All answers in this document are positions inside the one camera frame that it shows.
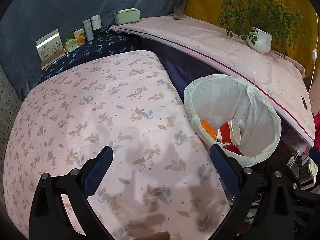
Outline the green plant in white pot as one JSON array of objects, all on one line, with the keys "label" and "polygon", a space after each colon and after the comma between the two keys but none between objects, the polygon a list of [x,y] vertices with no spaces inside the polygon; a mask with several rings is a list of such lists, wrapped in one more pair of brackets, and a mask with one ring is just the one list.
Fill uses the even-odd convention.
[{"label": "green plant in white pot", "polygon": [[223,0],[218,22],[228,36],[248,39],[253,45],[262,30],[287,54],[295,49],[304,19],[299,9],[290,8],[284,0]]}]

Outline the pink shelf cloth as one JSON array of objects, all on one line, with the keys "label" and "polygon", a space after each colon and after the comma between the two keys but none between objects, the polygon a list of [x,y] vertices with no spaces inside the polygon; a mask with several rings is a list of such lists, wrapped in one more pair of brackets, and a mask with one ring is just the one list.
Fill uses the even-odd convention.
[{"label": "pink shelf cloth", "polygon": [[263,92],[274,109],[310,145],[315,123],[303,76],[292,60],[271,50],[260,54],[223,28],[185,16],[143,18],[136,23],[113,25],[118,33],[134,34],[188,54],[219,72],[242,77]]}]

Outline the white lidded jar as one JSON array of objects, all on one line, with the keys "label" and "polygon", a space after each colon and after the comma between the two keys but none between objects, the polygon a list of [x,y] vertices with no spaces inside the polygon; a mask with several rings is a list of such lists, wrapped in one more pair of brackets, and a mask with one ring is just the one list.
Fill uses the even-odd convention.
[{"label": "white lidded jar", "polygon": [[100,15],[91,16],[91,24],[92,24],[93,30],[101,29],[102,28],[101,16]]}]

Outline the red envelope box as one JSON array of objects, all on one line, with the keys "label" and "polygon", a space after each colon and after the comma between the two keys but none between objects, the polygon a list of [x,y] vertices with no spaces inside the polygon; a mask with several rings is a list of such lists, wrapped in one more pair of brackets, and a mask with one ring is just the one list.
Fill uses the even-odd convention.
[{"label": "red envelope box", "polygon": [[241,153],[241,151],[238,149],[238,147],[235,145],[235,144],[233,144],[233,143],[225,143],[225,144],[223,144],[222,145],[222,147],[225,149],[225,150],[228,150],[228,151],[230,151],[230,152],[233,152],[233,153],[235,153],[235,154],[237,154],[237,155],[242,155],[242,153]]}]

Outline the orange plastic bag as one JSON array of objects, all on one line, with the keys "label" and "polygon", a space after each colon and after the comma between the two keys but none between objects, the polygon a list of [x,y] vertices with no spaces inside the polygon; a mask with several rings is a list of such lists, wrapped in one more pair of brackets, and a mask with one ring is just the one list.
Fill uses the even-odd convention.
[{"label": "orange plastic bag", "polygon": [[210,137],[213,140],[217,141],[217,131],[212,128],[210,123],[207,120],[203,120],[201,122],[201,125],[202,125],[203,129],[210,135]]}]

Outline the cream orange small carton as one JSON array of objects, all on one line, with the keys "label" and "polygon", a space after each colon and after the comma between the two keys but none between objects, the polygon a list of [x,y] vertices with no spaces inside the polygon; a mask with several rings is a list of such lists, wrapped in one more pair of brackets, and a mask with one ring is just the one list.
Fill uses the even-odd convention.
[{"label": "cream orange small carton", "polygon": [[76,39],[79,46],[82,46],[86,43],[84,29],[77,29],[73,32],[74,38]]}]

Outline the white lined trash bin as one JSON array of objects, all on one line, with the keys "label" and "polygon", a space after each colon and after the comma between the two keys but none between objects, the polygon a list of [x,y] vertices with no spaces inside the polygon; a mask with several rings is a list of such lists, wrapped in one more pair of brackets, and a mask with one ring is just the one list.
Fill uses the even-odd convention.
[{"label": "white lined trash bin", "polygon": [[281,136],[281,119],[268,98],[242,78],[223,74],[192,81],[184,90],[184,106],[191,124],[207,146],[216,141],[204,130],[202,120],[213,129],[231,119],[240,126],[240,154],[224,150],[242,167],[252,167],[268,159]]}]

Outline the pink rabbit print tablecloth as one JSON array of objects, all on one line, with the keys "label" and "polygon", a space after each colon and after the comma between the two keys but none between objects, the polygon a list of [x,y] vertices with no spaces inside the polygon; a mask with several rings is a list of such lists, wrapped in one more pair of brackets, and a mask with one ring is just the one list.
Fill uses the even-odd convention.
[{"label": "pink rabbit print tablecloth", "polygon": [[158,57],[139,50],[82,64],[27,96],[11,130],[4,197],[12,222],[29,231],[41,174],[67,174],[114,152],[88,201],[116,239],[167,231],[208,239],[229,210],[207,150]]}]

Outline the navy floral cloth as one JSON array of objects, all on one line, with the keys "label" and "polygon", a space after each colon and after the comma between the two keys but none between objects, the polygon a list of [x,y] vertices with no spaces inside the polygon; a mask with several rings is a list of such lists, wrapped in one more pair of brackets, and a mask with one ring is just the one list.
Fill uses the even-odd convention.
[{"label": "navy floral cloth", "polygon": [[80,64],[102,57],[139,50],[141,47],[140,39],[134,35],[116,33],[112,30],[105,31],[100,37],[76,48],[43,70],[40,83]]}]

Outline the mint green tissue box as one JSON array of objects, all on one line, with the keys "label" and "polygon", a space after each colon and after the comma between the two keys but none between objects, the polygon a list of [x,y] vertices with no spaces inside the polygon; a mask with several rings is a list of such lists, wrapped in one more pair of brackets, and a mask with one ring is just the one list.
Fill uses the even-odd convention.
[{"label": "mint green tissue box", "polygon": [[114,20],[117,25],[138,22],[140,10],[136,8],[120,10],[114,14]]}]

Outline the white product box with flowers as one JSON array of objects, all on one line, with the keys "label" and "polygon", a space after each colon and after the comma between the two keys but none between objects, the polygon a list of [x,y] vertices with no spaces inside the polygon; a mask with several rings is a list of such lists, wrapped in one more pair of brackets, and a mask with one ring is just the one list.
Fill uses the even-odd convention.
[{"label": "white product box with flowers", "polygon": [[42,70],[66,54],[57,29],[37,40],[36,49],[41,59]]}]

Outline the green yellow small packet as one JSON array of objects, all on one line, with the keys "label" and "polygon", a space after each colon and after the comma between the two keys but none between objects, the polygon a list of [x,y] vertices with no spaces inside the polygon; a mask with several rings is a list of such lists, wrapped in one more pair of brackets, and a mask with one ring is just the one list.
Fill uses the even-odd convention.
[{"label": "green yellow small packet", "polygon": [[79,48],[78,42],[75,38],[68,38],[64,45],[64,50],[66,53],[71,53],[72,51]]}]

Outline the mustard yellow backdrop cloth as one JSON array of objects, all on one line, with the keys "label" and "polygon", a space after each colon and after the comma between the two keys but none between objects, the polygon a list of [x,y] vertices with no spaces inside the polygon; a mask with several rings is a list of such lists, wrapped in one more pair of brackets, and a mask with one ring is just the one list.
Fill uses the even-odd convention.
[{"label": "mustard yellow backdrop cloth", "polygon": [[257,27],[272,35],[272,49],[299,62],[311,77],[319,61],[319,14],[309,0],[188,0],[185,14],[245,38]]}]

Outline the blue grey backdrop cloth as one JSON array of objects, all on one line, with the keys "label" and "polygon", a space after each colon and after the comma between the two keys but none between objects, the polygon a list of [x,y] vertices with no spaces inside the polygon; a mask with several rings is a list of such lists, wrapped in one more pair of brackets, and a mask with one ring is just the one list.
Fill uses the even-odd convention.
[{"label": "blue grey backdrop cloth", "polygon": [[54,30],[65,40],[94,15],[108,27],[117,11],[129,8],[142,17],[165,16],[173,0],[13,0],[1,19],[1,67],[18,97],[24,99],[40,81],[37,40]]}]

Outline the red white paper cup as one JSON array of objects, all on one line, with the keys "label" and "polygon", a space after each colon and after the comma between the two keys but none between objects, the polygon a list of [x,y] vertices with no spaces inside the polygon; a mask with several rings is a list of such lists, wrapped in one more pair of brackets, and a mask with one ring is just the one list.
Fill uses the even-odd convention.
[{"label": "red white paper cup", "polygon": [[240,145],[241,143],[241,131],[238,122],[235,119],[231,119],[223,124],[217,130],[217,141],[223,144]]}]

